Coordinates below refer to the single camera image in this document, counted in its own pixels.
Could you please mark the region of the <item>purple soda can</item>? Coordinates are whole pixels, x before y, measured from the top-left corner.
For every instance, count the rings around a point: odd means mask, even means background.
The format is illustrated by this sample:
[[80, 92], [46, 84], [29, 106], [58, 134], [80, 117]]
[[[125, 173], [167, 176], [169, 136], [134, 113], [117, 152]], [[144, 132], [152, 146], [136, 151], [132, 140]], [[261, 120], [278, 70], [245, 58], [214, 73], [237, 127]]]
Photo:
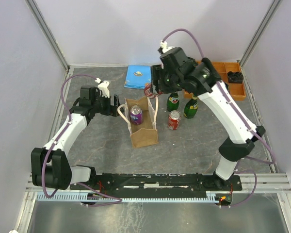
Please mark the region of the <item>purple soda can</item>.
[[142, 109], [139, 105], [134, 105], [130, 108], [129, 116], [132, 124], [140, 125], [143, 121]]

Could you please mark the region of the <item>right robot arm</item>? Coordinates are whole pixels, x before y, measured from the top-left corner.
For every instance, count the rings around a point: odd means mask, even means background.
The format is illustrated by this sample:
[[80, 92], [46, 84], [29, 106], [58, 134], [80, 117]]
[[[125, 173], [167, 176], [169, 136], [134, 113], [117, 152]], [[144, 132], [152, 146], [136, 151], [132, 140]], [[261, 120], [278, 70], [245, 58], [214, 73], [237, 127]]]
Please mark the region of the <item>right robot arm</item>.
[[185, 90], [193, 94], [210, 108], [228, 133], [219, 147], [221, 158], [213, 177], [213, 185], [224, 190], [238, 161], [251, 153], [266, 130], [245, 116], [208, 58], [198, 64], [180, 47], [160, 47], [158, 52], [162, 65], [153, 68], [151, 92], [158, 95]]

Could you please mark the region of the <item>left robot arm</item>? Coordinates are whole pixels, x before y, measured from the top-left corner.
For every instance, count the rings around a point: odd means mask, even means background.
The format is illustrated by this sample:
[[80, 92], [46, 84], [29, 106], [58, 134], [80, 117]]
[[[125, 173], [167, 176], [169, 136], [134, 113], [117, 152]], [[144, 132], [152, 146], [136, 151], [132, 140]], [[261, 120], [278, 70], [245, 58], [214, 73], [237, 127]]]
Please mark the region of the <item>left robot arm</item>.
[[110, 95], [109, 84], [109, 81], [103, 81], [98, 86], [82, 86], [80, 96], [68, 109], [67, 118], [59, 131], [43, 147], [32, 150], [33, 185], [65, 190], [70, 184], [81, 182], [86, 189], [96, 187], [94, 168], [71, 166], [67, 156], [79, 134], [96, 114], [118, 115], [119, 99], [117, 95]]

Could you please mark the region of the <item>red cola can front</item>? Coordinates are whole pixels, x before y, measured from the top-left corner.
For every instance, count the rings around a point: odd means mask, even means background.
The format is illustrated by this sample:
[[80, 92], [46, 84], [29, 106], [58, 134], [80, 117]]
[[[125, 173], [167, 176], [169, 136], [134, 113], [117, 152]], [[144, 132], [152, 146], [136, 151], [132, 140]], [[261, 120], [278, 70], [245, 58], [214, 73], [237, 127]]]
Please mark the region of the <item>red cola can front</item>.
[[160, 92], [157, 92], [153, 87], [152, 84], [149, 83], [145, 88], [144, 88], [144, 94], [146, 97], [153, 99], [161, 95]]

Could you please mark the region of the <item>burlap canvas tote bag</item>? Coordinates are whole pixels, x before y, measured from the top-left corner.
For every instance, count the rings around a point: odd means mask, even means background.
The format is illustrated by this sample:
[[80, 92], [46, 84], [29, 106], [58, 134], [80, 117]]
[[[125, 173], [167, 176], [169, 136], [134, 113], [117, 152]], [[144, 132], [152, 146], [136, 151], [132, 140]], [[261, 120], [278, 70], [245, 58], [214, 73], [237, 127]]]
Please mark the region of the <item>burlap canvas tote bag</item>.
[[[130, 118], [130, 109], [135, 105], [138, 105], [142, 109], [142, 123], [140, 125], [134, 125]], [[155, 108], [153, 108], [150, 98], [146, 96], [143, 96], [139, 100], [125, 98], [125, 104], [121, 104], [117, 108], [117, 112], [127, 123], [133, 148], [158, 144], [158, 108], [158, 97], [155, 98]]]

